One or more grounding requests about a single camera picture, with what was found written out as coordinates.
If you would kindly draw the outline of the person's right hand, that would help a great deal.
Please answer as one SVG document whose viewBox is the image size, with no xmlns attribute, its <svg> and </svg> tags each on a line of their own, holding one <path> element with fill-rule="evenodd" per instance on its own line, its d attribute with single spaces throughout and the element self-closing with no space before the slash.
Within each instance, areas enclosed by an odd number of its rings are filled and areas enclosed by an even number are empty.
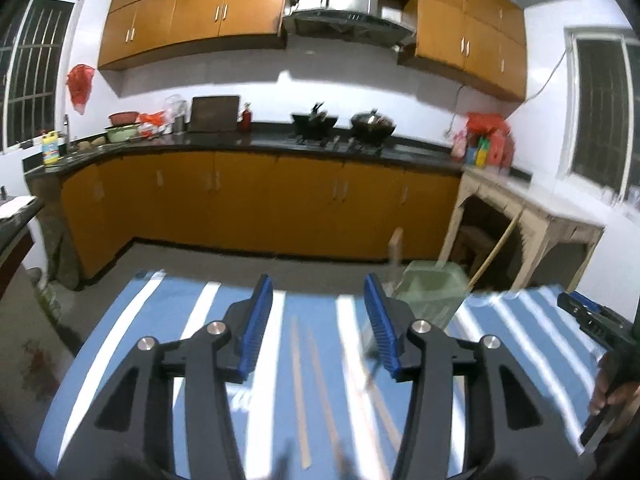
<svg viewBox="0 0 640 480">
<path fill-rule="evenodd" d="M 610 378 L 603 367 L 599 368 L 593 393 L 589 403 L 591 415 L 597 415 L 607 406 L 621 405 L 622 411 L 613 422 L 609 434 L 620 434 L 631 423 L 631 419 L 639 409 L 639 384 L 638 382 L 626 382 L 612 393 L 608 393 Z"/>
</svg>

